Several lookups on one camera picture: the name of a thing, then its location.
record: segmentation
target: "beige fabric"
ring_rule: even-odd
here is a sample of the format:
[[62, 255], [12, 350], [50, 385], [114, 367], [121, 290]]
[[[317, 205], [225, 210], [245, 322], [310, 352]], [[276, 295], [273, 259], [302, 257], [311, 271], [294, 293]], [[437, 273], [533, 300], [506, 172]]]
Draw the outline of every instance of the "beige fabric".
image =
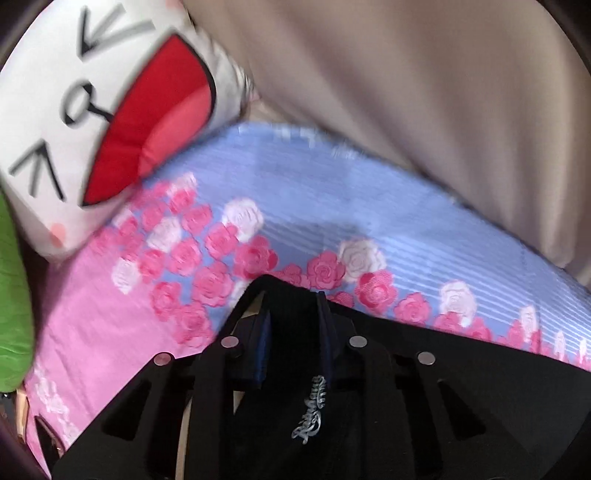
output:
[[591, 282], [591, 77], [535, 0], [186, 0], [263, 98]]

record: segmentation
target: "cartoon face pillow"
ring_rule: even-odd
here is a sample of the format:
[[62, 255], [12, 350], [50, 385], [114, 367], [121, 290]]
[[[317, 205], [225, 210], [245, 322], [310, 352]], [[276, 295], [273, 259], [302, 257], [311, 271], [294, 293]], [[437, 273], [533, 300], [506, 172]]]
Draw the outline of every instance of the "cartoon face pillow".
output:
[[31, 245], [73, 253], [248, 85], [178, 0], [54, 0], [0, 71], [0, 178]]

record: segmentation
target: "bedsheet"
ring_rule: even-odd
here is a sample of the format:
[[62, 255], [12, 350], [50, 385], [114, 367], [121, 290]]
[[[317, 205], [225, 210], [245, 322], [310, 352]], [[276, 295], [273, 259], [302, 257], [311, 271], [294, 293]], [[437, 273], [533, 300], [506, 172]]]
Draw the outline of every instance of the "bedsheet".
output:
[[591, 299], [567, 274], [429, 181], [315, 130], [247, 123], [167, 163], [52, 268], [30, 416], [69, 446], [153, 355], [202, 351], [264, 273], [591, 368]]

